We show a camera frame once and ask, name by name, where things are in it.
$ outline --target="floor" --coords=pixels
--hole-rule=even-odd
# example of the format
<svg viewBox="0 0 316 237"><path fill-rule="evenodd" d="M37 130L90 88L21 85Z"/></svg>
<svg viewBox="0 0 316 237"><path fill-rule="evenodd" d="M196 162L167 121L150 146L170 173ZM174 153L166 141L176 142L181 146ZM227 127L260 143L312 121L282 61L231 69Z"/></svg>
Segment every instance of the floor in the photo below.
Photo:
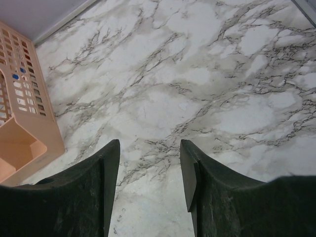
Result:
<svg viewBox="0 0 316 237"><path fill-rule="evenodd" d="M110 237L193 237L181 139L249 177L316 174L316 30L290 0L103 0L37 49L66 153L121 142Z"/></svg>

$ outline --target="peach plastic basket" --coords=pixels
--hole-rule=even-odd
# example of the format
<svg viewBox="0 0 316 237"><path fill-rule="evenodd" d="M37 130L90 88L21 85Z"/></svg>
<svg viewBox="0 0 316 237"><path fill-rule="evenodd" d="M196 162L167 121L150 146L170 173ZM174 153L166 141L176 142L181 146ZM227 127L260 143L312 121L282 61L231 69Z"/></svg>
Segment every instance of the peach plastic basket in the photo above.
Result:
<svg viewBox="0 0 316 237"><path fill-rule="evenodd" d="M18 185L64 152L35 47L0 22L0 183Z"/></svg>

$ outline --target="plastic basket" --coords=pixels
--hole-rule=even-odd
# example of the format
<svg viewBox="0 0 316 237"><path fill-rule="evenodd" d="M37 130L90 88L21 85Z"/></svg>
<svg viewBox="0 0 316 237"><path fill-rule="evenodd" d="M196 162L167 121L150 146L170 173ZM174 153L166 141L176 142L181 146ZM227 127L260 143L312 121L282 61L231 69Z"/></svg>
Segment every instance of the plastic basket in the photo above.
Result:
<svg viewBox="0 0 316 237"><path fill-rule="evenodd" d="M18 185L64 151L35 47L0 22L0 183Z"/></svg>

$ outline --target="black plastic part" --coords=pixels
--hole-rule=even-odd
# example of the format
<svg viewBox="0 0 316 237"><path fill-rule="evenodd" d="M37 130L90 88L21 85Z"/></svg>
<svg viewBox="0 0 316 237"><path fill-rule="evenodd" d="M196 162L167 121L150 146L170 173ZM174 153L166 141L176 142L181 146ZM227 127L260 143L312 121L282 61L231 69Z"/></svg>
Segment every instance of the black plastic part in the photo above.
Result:
<svg viewBox="0 0 316 237"><path fill-rule="evenodd" d="M0 237L106 237L119 141L36 185L0 186Z"/></svg>
<svg viewBox="0 0 316 237"><path fill-rule="evenodd" d="M260 182L188 140L181 141L180 161L196 237L316 236L316 176Z"/></svg>

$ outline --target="white wall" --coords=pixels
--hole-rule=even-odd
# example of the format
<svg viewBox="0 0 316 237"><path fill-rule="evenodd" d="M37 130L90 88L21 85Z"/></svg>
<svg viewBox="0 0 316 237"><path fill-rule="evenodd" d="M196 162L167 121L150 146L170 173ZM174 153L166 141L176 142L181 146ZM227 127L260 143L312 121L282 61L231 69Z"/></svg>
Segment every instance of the white wall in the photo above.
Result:
<svg viewBox="0 0 316 237"><path fill-rule="evenodd" d="M37 43L95 1L0 0L0 21Z"/></svg>

